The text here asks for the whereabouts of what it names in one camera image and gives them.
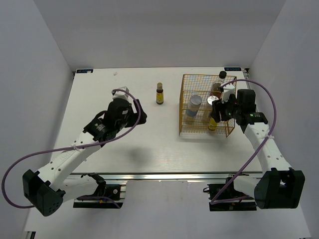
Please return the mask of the dark sauce bottle red label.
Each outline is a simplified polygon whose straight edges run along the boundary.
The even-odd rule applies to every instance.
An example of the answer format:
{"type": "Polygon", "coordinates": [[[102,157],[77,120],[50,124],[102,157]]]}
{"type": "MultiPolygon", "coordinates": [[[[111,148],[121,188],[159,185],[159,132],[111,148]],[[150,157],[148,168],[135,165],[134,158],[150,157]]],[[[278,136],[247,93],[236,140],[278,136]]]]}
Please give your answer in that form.
{"type": "Polygon", "coordinates": [[[211,87],[211,96],[216,96],[217,98],[221,97],[221,91],[220,91],[220,87],[222,84],[224,84],[225,78],[227,76],[226,71],[220,71],[217,80],[214,81],[212,87],[211,87]]]}

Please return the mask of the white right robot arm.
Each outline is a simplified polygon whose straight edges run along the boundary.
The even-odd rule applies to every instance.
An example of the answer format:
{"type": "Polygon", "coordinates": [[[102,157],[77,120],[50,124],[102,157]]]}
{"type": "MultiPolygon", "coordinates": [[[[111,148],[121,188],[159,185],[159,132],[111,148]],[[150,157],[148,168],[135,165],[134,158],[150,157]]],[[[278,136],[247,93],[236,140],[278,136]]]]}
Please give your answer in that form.
{"type": "Polygon", "coordinates": [[[211,199],[211,204],[228,202],[219,199],[225,191],[232,199],[254,199],[260,209],[295,209],[305,183],[302,171],[294,170],[277,147],[268,120],[256,111],[253,90],[224,88],[221,99],[213,102],[212,119],[216,122],[234,119],[250,141],[254,153],[229,178],[211,199]]]}

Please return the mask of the white jar blue label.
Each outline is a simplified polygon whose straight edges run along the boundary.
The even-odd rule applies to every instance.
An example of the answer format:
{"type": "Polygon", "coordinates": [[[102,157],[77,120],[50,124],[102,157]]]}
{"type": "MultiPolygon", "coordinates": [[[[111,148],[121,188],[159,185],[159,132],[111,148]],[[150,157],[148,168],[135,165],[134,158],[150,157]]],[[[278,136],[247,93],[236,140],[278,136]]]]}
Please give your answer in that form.
{"type": "Polygon", "coordinates": [[[193,118],[197,115],[198,110],[202,104],[202,97],[199,95],[192,95],[189,98],[189,101],[187,103],[187,108],[185,111],[185,117],[186,118],[193,118]]]}

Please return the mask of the small yellow-label bottle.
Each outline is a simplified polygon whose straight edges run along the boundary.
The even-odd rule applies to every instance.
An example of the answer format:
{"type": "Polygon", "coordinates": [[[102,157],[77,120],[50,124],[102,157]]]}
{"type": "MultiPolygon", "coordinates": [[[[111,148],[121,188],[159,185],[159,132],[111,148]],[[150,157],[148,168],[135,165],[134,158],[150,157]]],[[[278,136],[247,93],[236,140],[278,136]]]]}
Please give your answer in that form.
{"type": "Polygon", "coordinates": [[[157,94],[156,94],[156,103],[161,105],[163,104],[164,100],[163,100],[163,87],[162,87],[162,83],[157,83],[157,90],[156,90],[157,94]]]}
{"type": "Polygon", "coordinates": [[[211,131],[214,131],[217,129],[218,123],[215,121],[214,118],[210,118],[209,124],[208,124],[208,129],[211,131]]]}

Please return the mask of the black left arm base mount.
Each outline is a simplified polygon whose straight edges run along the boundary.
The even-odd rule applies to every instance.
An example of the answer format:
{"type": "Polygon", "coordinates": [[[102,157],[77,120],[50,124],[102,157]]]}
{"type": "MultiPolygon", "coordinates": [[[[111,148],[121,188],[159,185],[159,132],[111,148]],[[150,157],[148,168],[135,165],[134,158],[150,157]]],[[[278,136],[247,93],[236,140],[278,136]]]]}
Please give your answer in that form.
{"type": "Polygon", "coordinates": [[[120,209],[126,195],[126,183],[106,181],[95,190],[92,195],[85,195],[89,199],[75,199],[73,208],[81,209],[120,209]]]}

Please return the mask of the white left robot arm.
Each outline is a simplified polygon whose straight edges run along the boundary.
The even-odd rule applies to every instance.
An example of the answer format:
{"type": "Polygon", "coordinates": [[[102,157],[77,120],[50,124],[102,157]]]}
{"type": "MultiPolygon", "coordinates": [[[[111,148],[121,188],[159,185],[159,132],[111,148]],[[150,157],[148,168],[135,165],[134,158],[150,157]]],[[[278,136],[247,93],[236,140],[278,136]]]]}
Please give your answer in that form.
{"type": "Polygon", "coordinates": [[[106,182],[97,173],[67,177],[107,142],[115,140],[124,128],[145,124],[147,115],[138,99],[114,98],[107,110],[99,112],[83,129],[71,150],[62,151],[36,172],[27,170],[22,176],[25,197],[45,217],[52,215],[62,203],[77,198],[99,199],[105,194],[106,182]]]}

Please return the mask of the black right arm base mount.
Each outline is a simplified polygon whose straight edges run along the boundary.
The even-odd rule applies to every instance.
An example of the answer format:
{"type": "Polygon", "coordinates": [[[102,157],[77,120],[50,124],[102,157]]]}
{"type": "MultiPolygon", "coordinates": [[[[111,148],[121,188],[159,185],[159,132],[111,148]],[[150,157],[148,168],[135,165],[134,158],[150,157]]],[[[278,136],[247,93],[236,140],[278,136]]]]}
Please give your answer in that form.
{"type": "MultiPolygon", "coordinates": [[[[222,189],[222,187],[231,179],[232,175],[228,175],[224,183],[211,183],[204,189],[203,193],[209,195],[209,201],[216,196],[216,194],[222,189]]],[[[233,182],[227,187],[225,191],[217,198],[217,201],[231,199],[231,201],[220,202],[217,204],[209,203],[209,210],[211,212],[235,212],[235,211],[256,211],[257,206],[252,197],[248,197],[246,194],[236,191],[234,189],[233,182]]]]}

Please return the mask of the white granule jar silver lid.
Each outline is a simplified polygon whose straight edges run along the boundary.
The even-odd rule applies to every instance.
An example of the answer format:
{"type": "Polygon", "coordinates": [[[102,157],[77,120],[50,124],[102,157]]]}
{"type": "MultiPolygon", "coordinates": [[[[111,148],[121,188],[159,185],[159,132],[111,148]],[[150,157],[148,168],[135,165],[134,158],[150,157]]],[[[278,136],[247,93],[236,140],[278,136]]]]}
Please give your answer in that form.
{"type": "Polygon", "coordinates": [[[204,107],[204,112],[203,112],[203,116],[202,116],[202,120],[203,122],[209,122],[210,121],[210,114],[212,112],[213,109],[213,102],[219,100],[219,98],[217,96],[209,96],[206,100],[205,103],[205,107],[204,107]]]}

